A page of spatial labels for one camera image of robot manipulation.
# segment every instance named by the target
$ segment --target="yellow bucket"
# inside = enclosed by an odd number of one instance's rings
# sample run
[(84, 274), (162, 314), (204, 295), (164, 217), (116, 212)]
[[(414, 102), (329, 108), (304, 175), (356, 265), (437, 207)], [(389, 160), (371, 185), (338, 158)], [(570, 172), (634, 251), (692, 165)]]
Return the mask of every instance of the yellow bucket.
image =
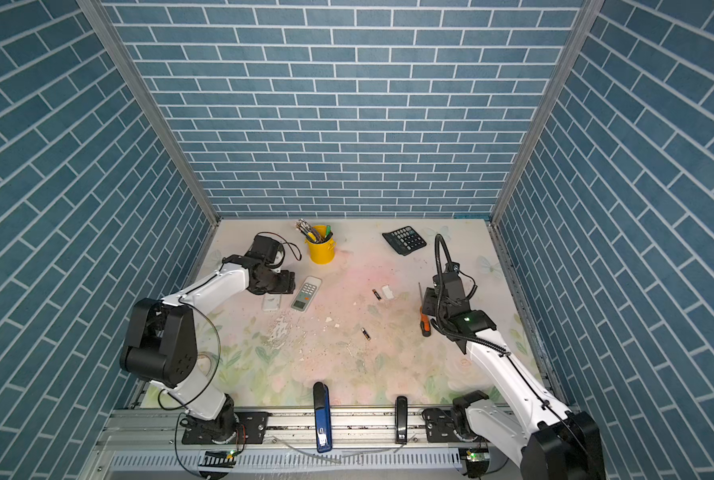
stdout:
[[(320, 235), (324, 237), (325, 232), (328, 231), (326, 225), (314, 225)], [(330, 237), (330, 240), (323, 244), (313, 244), (306, 239), (306, 244), (309, 245), (309, 256), (312, 258), (312, 262), (319, 265), (329, 264), (333, 257), (335, 256), (335, 240)]]

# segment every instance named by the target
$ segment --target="robotic arm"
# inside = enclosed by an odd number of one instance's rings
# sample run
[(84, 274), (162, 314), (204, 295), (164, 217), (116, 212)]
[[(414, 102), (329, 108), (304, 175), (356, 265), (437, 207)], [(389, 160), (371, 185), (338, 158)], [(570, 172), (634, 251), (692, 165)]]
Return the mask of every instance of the robotic arm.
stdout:
[(132, 308), (120, 366), (167, 391), (186, 408), (193, 426), (216, 443), (234, 438), (234, 401), (195, 368), (194, 311), (204, 316), (243, 290), (293, 293), (295, 274), (279, 269), (284, 258), (282, 244), (256, 235), (244, 256), (228, 256), (212, 274), (160, 300), (139, 300)]
[[(448, 263), (442, 271), (440, 246)], [(450, 260), (441, 235), (434, 239), (437, 275), (427, 289), (423, 311), (432, 325), (494, 380), (514, 412), (507, 415), (482, 392), (453, 400), (452, 417), (462, 438), (490, 440), (520, 466), (530, 480), (602, 480), (605, 478), (600, 430), (585, 412), (572, 413), (522, 362), (511, 355), (496, 325), (469, 300), (476, 285), (464, 294), (460, 265)]]

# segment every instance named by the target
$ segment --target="blue brick wall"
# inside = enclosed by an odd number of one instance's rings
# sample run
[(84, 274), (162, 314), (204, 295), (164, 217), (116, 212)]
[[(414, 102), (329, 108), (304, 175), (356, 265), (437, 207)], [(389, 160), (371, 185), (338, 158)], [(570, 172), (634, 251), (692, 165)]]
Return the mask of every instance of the blue brick wall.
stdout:
[(222, 216), (482, 217), (582, 0), (218, 3), (104, 5)]
[(606, 0), (501, 223), (612, 478), (714, 478), (714, 1)]
[(0, 478), (80, 471), (207, 228), (74, 0), (0, 2)]

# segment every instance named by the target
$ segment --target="table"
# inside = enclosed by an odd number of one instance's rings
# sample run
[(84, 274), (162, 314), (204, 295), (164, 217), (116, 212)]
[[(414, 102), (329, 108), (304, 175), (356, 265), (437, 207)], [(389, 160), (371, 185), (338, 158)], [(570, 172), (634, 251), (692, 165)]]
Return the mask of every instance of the table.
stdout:
[[(224, 220), (218, 226), (198, 278), (217, 268), (222, 257), (244, 254), (257, 232), (270, 231), (301, 247), (302, 261), (288, 251), (282, 267), (295, 272), (296, 293), (308, 275), (323, 282), (304, 313), (289, 308), (294, 295), (283, 296), (280, 310), (263, 312), (262, 297), (247, 291), (207, 312), (222, 344), (213, 382), (237, 406), (308, 406), (316, 381), (328, 385), (333, 405), (385, 406), (399, 395), (416, 405), (446, 404), (475, 389), (497, 400), (492, 380), (454, 343), (436, 331), (428, 338), (420, 334), (418, 283), (423, 288), (431, 286), (437, 233), (448, 242), (453, 261), (477, 281), (472, 307), (493, 319), (509, 348), (539, 377), (484, 221), (337, 219), (318, 223), (330, 224), (337, 242), (335, 258), (327, 265), (311, 262), (303, 235), (292, 220)], [(401, 256), (381, 232), (407, 225), (428, 245)], [(379, 301), (372, 289), (381, 293), (386, 284), (395, 298)], [(468, 291), (470, 286), (464, 277), (464, 288)], [(198, 316), (195, 321), (198, 350), (215, 361), (212, 328)], [(361, 328), (369, 333), (370, 341)], [(202, 361), (200, 367), (208, 371), (210, 364)], [(142, 407), (157, 408), (157, 393), (156, 388), (149, 388)], [(162, 402), (175, 406), (167, 396), (162, 396)]]

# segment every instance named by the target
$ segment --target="black mounting plate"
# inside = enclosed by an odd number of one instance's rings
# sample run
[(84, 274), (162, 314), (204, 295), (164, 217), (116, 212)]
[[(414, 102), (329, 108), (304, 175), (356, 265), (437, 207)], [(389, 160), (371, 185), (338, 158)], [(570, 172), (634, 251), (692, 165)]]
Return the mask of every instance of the black mounting plate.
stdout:
[[(260, 445), (263, 443), (264, 435), (266, 434), (266, 422), (268, 421), (267, 412), (234, 412), (238, 418), (238, 424), (245, 427), (245, 444)], [(210, 445), (216, 446), (208, 437), (202, 437), (199, 434), (198, 428), (187, 429), (181, 438), (183, 445)]]
[[(429, 443), (462, 442), (456, 434), (452, 412), (442, 408), (425, 408), (421, 416), (426, 422), (426, 441)], [(485, 439), (477, 436), (472, 442), (484, 442)]]

